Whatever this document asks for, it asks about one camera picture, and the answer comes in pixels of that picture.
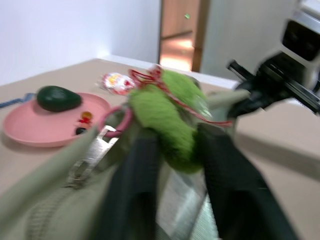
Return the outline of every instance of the pink carabiner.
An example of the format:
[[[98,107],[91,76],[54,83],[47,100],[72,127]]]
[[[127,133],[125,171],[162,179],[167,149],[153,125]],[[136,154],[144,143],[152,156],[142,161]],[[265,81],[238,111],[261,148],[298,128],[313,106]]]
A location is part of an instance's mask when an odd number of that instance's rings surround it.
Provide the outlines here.
[[[99,122],[99,130],[101,131],[104,128],[104,126],[106,125],[105,121],[111,114],[114,114],[115,112],[118,112],[121,110],[122,110],[121,106],[116,106],[116,107],[111,108],[111,110],[109,112],[107,112],[101,118],[101,121]],[[108,131],[105,134],[105,137],[106,138],[119,137],[129,127],[130,123],[132,122],[133,116],[134,116],[134,114],[133,114],[131,108],[129,108],[129,107],[126,108],[122,121],[120,122],[120,124],[117,127],[115,127],[116,131]]]

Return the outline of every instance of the pink bowl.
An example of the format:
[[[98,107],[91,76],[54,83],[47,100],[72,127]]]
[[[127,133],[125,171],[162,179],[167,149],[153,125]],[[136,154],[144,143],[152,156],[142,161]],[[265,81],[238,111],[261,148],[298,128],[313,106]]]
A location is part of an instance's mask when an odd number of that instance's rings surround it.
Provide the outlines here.
[[[78,93],[82,97],[81,106],[63,111],[50,112],[42,109],[37,101],[31,100],[12,110],[4,119],[3,131],[11,139],[33,147],[60,147],[76,139],[75,129],[82,112],[91,112],[92,125],[110,110],[103,98]]]

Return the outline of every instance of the green plush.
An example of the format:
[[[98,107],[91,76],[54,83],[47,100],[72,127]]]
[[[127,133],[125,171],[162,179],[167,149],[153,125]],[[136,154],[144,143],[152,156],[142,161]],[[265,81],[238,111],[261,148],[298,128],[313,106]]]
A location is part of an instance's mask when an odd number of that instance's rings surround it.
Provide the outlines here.
[[[191,108],[195,107],[197,98],[206,99],[186,75],[163,70],[162,80],[173,95]],[[152,84],[133,90],[128,102],[140,124],[159,134],[162,152],[172,168],[184,173],[201,169],[201,163],[193,157],[196,129],[181,118],[179,105]]]

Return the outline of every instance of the red string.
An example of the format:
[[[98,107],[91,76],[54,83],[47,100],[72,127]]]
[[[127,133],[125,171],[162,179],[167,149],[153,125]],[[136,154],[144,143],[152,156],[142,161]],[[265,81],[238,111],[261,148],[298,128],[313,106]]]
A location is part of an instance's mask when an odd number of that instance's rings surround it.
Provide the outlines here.
[[[178,105],[183,107],[190,114],[196,116],[198,119],[201,119],[206,123],[218,125],[219,127],[224,127],[224,128],[230,127],[232,125],[231,121],[209,121],[205,119],[201,114],[194,111],[191,107],[189,107],[188,105],[180,101],[176,96],[174,96],[171,93],[171,91],[168,89],[166,84],[162,81],[162,72],[163,72],[163,69],[159,65],[155,66],[153,69],[148,71],[150,75],[143,74],[133,69],[129,70],[129,74],[133,79],[133,81],[137,84],[138,88],[143,88],[147,84],[156,85],[158,88],[164,91],[169,98],[171,98],[174,102],[176,102]]]

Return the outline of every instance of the metal clip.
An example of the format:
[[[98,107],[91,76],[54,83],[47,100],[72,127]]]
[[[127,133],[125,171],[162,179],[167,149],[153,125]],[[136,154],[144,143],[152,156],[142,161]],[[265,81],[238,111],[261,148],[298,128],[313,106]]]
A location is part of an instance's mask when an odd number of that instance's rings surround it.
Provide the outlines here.
[[[69,172],[67,182],[69,184],[83,183],[86,181],[90,173],[95,169],[101,159],[107,154],[112,146],[118,141],[118,137],[113,137],[109,142],[103,140],[107,132],[117,131],[112,126],[104,126],[99,135],[91,143],[85,157],[78,160]]]

